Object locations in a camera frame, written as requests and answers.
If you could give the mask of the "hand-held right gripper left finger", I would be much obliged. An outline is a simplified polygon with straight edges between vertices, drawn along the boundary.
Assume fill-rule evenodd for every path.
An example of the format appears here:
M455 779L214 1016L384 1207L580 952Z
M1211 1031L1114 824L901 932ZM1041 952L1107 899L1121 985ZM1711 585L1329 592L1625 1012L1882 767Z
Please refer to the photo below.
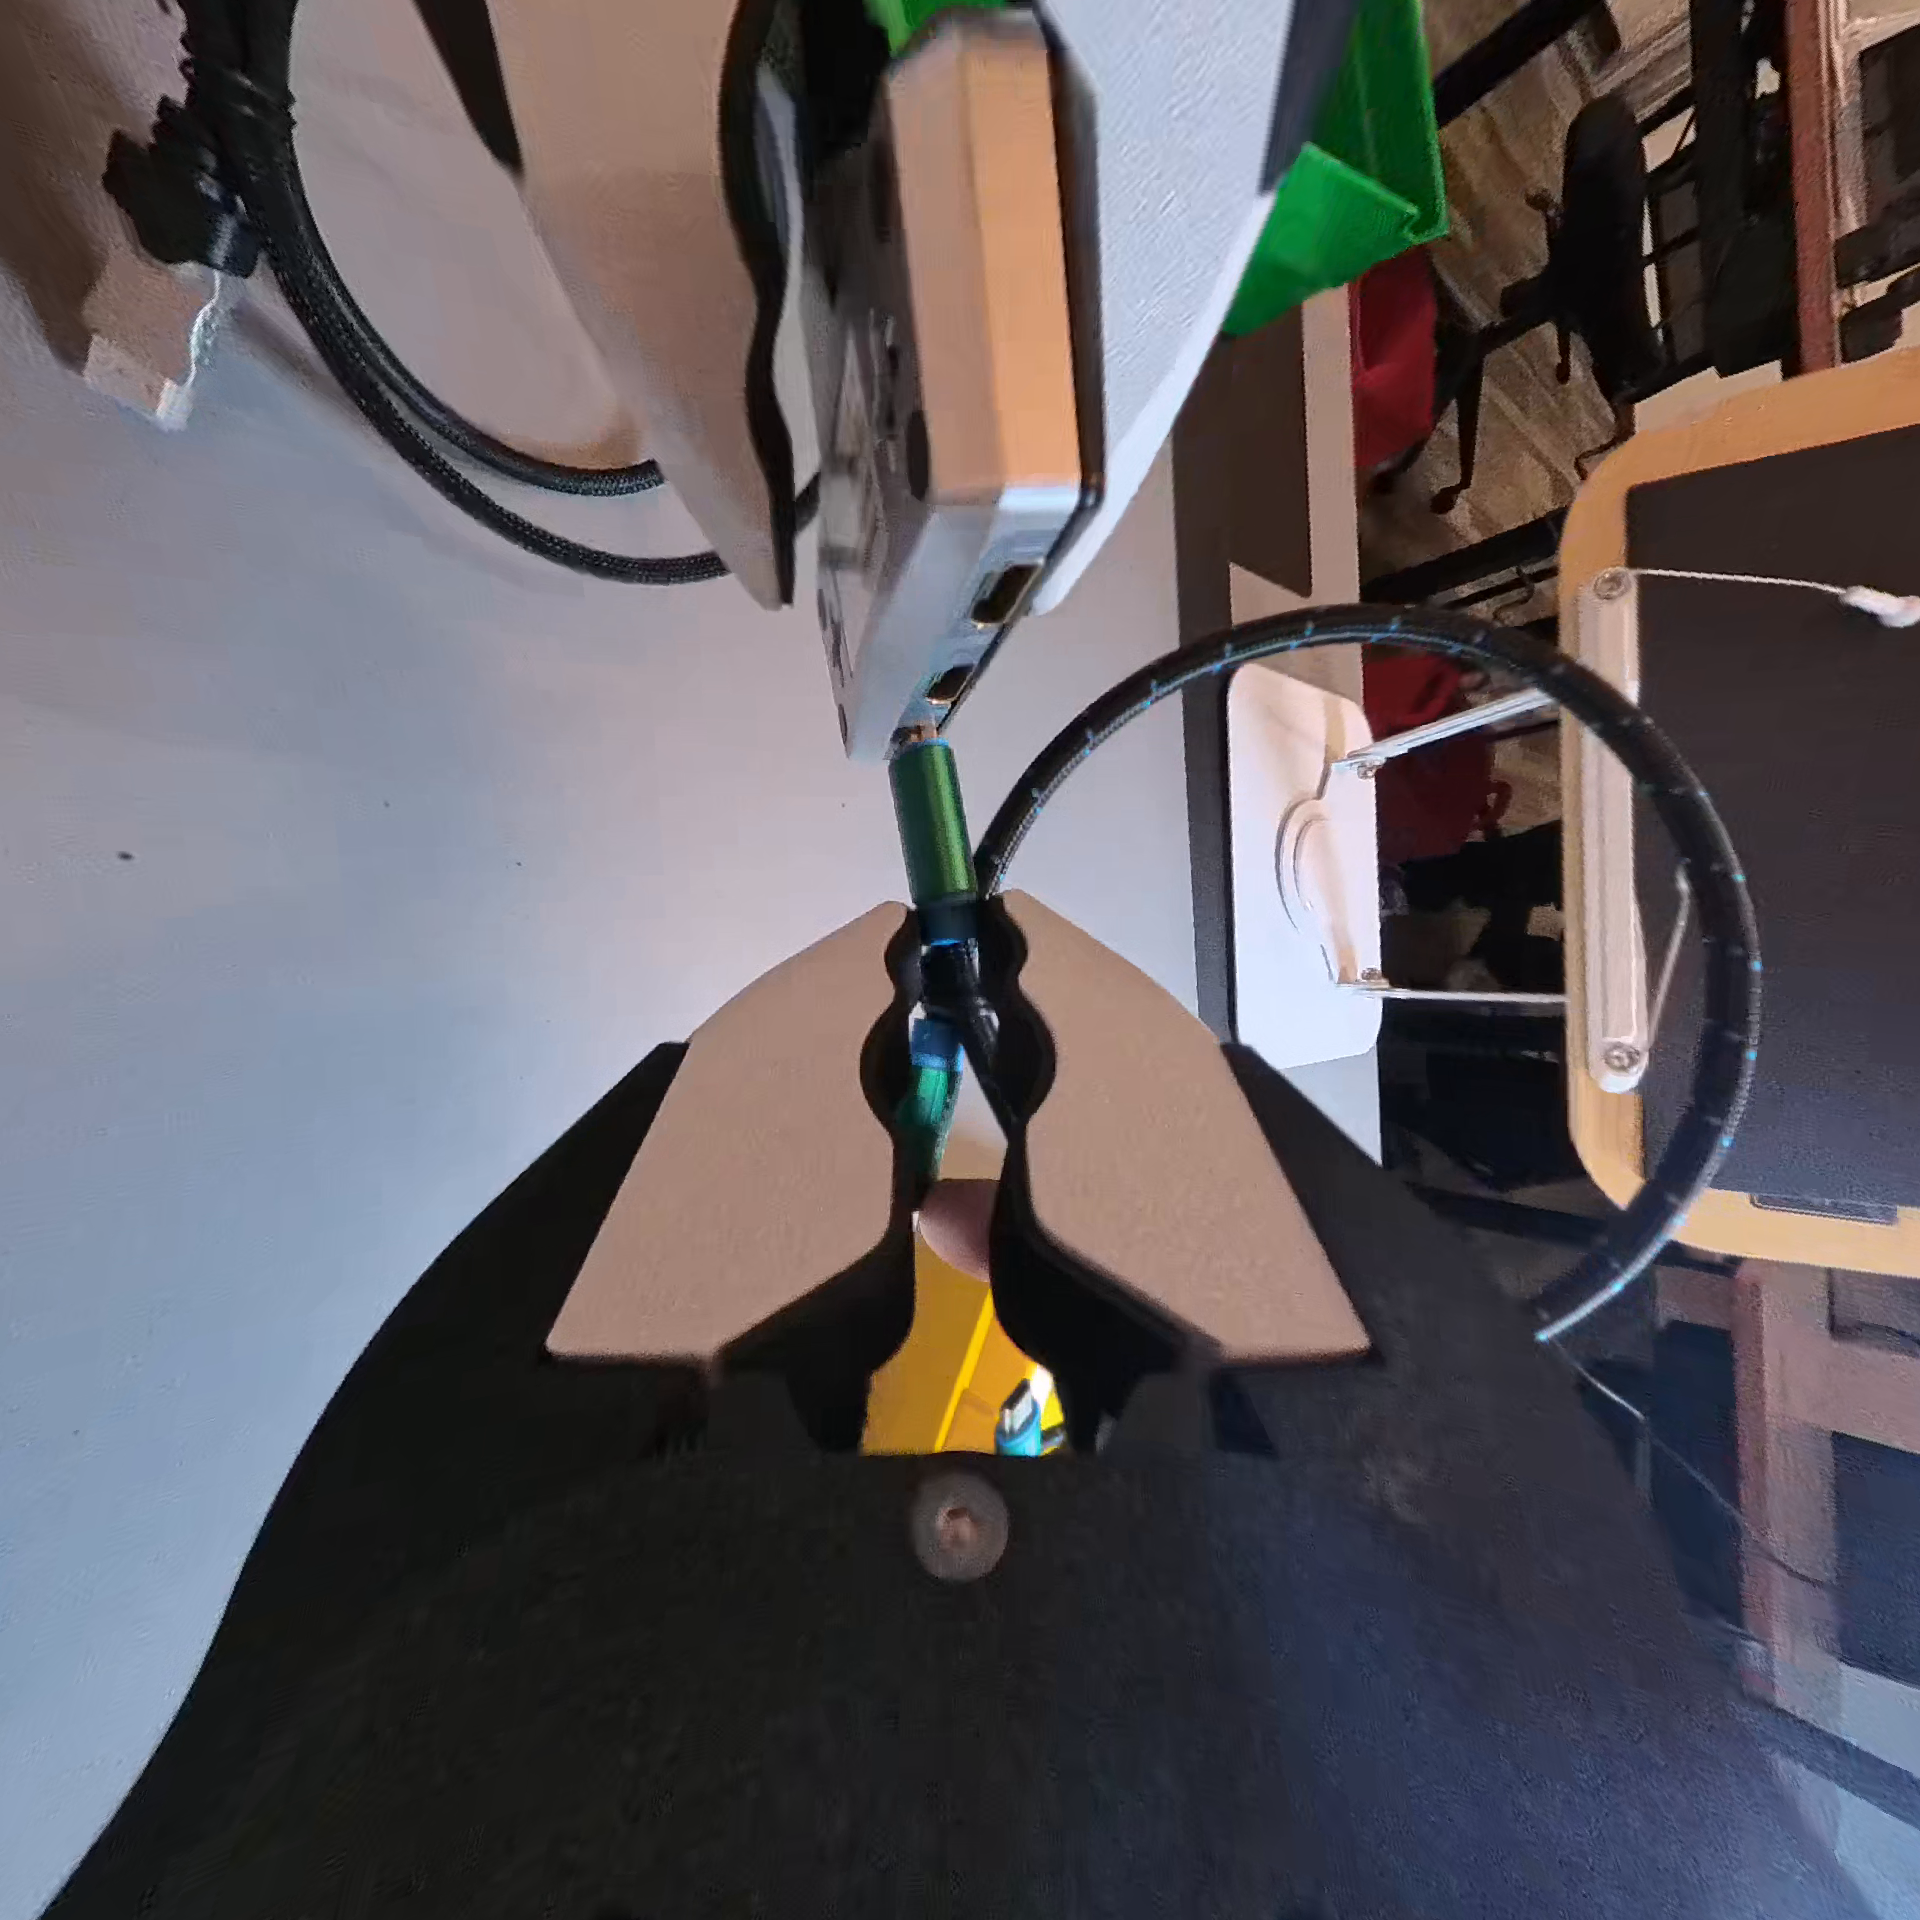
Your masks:
M912 1212L863 1057L901 901L788 956L690 1037L548 1329L553 1361L749 1364L783 1335L860 1376L912 1322Z

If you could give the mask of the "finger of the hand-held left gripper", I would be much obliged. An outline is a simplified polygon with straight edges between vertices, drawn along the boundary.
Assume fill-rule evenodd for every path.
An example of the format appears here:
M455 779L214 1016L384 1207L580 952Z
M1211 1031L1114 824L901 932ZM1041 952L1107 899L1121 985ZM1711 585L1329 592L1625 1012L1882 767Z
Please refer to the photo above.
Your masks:
M521 207L648 458L762 608L796 602L802 16L777 0L493 6Z
M1065 108L1074 372L1098 506L1048 572L1088 572L1161 458L1250 270L1278 184L1344 62L1353 0L1046 0Z

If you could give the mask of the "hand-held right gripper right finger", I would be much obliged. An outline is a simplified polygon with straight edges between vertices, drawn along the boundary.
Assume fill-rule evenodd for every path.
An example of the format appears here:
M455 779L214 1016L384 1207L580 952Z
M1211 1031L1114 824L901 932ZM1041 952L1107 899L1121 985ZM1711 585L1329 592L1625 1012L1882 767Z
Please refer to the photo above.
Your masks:
M1372 1335L1211 1031L1031 891L995 1184L995 1319L1055 1376L1362 1361Z

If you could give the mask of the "grey hdmi hub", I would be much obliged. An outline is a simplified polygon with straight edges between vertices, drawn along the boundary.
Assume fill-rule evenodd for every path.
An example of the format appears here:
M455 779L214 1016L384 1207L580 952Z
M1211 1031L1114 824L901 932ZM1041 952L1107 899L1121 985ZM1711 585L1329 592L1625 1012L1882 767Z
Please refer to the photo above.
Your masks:
M942 10L802 225L816 629L849 758L937 735L1094 506L1034 10Z

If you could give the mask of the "yellow plastic bin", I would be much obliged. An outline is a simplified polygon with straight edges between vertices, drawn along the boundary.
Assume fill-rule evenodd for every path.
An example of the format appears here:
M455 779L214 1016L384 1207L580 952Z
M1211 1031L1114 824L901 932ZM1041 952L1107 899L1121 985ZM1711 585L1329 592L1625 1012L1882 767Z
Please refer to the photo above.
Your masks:
M1008 1339L990 1290L979 1276L963 1276L959 1268L919 1244L912 1282L912 1329L868 1382L860 1450L995 1450L1004 1397L1031 1376L1055 1392L1055 1376Z

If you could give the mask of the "green plastic bin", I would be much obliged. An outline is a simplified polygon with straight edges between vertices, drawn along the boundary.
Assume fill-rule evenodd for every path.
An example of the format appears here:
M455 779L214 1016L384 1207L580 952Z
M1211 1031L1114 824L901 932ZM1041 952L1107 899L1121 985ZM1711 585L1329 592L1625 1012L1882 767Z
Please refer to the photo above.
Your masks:
M1041 24L1041 6L810 6L807 110L816 174L863 140L881 74L942 10L1034 10ZM1065 88L1055 55L1048 83L1065 184ZM1440 225L1448 184L1423 16L1421 6L1362 6L1326 110L1278 184L1278 207L1259 225L1224 333L1259 333L1268 324L1362 280L1372 263L1397 259Z

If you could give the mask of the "red bag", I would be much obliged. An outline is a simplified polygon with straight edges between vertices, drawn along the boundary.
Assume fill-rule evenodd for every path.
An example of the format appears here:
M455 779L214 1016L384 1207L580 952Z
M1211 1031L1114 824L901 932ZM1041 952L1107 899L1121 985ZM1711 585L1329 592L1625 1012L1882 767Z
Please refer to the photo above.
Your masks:
M1440 290L1429 247L1372 263L1353 284L1356 475L1377 481L1436 430Z

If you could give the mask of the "black office chair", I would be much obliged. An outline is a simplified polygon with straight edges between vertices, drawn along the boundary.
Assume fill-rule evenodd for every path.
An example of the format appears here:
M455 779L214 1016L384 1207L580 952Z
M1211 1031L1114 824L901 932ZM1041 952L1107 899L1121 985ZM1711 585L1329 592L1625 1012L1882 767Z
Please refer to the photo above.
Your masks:
M1547 270L1508 284L1491 345L1554 333L1554 381L1588 354L1614 431L1575 455L1591 468L1633 431L1633 409L1671 385L1671 350L1648 301L1648 140L1622 95L1588 102L1560 144L1560 193L1528 193L1547 222Z

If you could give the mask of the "red battery bin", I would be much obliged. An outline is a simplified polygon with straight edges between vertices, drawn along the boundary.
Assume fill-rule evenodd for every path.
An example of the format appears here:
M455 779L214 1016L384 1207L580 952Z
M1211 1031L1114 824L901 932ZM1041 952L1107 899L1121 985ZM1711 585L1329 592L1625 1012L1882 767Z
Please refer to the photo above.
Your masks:
M1377 791L1377 862L1449 862L1488 827L1505 827L1514 801L1498 754L1480 735L1455 735L1416 754L1391 754L1372 778Z

